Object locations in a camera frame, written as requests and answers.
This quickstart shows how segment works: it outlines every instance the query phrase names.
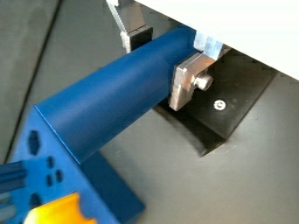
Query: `metal bracket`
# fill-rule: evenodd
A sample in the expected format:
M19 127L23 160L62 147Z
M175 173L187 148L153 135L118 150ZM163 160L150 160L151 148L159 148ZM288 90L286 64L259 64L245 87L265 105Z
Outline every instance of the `metal bracket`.
M133 0L107 0L107 5L117 20L126 52L153 40L154 28L146 25L141 3Z
M201 52L186 59L174 70L170 107L177 111L191 100L195 88L203 91L210 88L214 79L207 74L207 68L230 50L230 47L198 31L194 47Z

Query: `bolt head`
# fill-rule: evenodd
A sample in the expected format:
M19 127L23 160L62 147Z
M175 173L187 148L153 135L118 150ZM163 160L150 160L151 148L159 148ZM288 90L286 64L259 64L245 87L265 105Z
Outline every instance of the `bolt head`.
M213 77L209 74L202 73L199 77L197 77L194 85L202 91L206 91L211 87L213 81L214 81Z
M217 110L223 110L227 107L227 103L223 100L217 100L214 102L214 108Z

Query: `gray floor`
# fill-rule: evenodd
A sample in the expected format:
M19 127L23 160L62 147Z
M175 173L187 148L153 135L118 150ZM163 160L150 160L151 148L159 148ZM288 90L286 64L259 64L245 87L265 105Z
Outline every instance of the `gray floor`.
M155 36L174 26L145 14ZM27 108L123 52L105 3L66 0ZM138 223L299 223L298 94L298 81L277 76L230 140L206 157L181 124L153 110L111 141L103 154L147 206Z
M0 164L6 161L58 2L0 1Z

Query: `yellow part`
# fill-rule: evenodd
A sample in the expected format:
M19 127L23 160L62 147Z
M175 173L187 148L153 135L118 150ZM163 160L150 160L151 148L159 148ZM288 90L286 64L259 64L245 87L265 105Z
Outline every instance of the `yellow part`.
M81 213L81 195L74 194L37 207L27 215L23 224L98 224Z

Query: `blue cylinder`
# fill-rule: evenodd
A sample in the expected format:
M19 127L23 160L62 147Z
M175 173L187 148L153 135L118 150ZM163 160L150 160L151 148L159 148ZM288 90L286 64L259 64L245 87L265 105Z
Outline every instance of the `blue cylinder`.
M194 37L174 29L35 106L79 163L167 97Z

